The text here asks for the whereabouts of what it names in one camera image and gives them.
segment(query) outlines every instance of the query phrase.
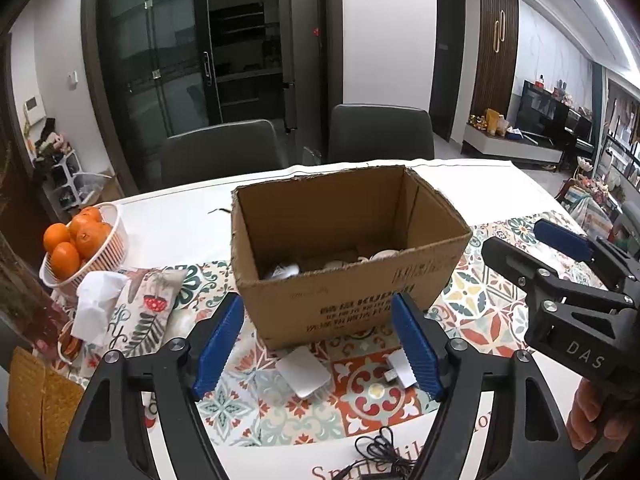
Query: black cable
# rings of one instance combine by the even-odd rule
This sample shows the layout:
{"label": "black cable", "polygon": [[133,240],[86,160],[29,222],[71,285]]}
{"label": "black cable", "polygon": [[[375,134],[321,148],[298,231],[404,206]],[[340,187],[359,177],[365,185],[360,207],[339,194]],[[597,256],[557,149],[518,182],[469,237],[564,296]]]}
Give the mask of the black cable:
{"label": "black cable", "polygon": [[391,472],[402,480],[406,480],[414,468],[415,460],[409,460],[402,457],[396,452],[394,447],[394,432],[388,426],[382,426],[378,434],[374,437],[363,435],[356,439],[356,451],[362,457],[351,465],[345,467],[336,476],[334,480],[342,480],[356,466],[365,462],[373,462],[374,464],[386,465],[391,464]]}

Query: blue gripper pad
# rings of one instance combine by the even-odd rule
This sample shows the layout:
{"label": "blue gripper pad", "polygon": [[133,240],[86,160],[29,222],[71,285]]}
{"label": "blue gripper pad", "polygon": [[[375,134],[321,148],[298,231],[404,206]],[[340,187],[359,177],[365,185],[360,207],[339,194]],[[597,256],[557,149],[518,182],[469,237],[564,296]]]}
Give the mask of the blue gripper pad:
{"label": "blue gripper pad", "polygon": [[391,321],[404,348],[418,386],[437,399],[443,393],[438,361],[411,309],[399,294],[391,298]]}
{"label": "blue gripper pad", "polygon": [[539,242],[566,254],[576,262],[588,262],[593,257],[593,251],[587,238],[548,220],[538,220],[533,226],[533,234],[536,235]]}
{"label": "blue gripper pad", "polygon": [[204,350],[200,353],[198,376],[191,388],[197,399],[201,399],[207,392],[212,392],[218,384],[243,321],[244,303],[242,298],[238,296],[233,300],[219,325],[211,334]]}

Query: tissue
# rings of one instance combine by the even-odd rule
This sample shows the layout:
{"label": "tissue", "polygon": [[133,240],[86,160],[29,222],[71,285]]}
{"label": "tissue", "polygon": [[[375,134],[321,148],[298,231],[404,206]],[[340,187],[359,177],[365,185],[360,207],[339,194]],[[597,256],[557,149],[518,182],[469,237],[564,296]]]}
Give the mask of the tissue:
{"label": "tissue", "polygon": [[102,346],[107,325],[128,278],[117,272],[94,270],[78,286],[78,309],[71,335]]}

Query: fruit basket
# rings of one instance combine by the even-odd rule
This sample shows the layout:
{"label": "fruit basket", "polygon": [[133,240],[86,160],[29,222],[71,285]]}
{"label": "fruit basket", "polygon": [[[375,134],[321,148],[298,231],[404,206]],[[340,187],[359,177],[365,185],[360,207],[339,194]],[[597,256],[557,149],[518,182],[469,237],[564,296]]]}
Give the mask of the fruit basket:
{"label": "fruit basket", "polygon": [[70,299],[76,297],[78,285],[89,272],[92,270],[112,270],[117,272],[127,256],[129,238],[127,237],[127,231],[124,229],[120,207],[111,202],[104,202],[95,207],[100,210],[102,220],[112,227],[111,232],[97,253],[80,267],[78,272],[63,282],[53,274],[49,263],[49,254],[45,255],[40,266],[40,279],[43,283],[50,288],[56,288]]}

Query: cardboard box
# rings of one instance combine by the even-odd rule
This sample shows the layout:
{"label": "cardboard box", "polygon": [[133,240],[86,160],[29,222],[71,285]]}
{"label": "cardboard box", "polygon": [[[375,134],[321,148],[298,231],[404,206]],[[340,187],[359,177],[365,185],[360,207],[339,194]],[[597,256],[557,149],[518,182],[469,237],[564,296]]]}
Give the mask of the cardboard box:
{"label": "cardboard box", "polygon": [[[396,291],[429,308],[471,238],[447,199],[404,166],[239,187],[231,218],[236,285],[272,350],[388,322]],[[400,252],[358,262],[385,249]],[[350,264],[322,269],[331,260]],[[290,262],[299,275],[261,279]]]}

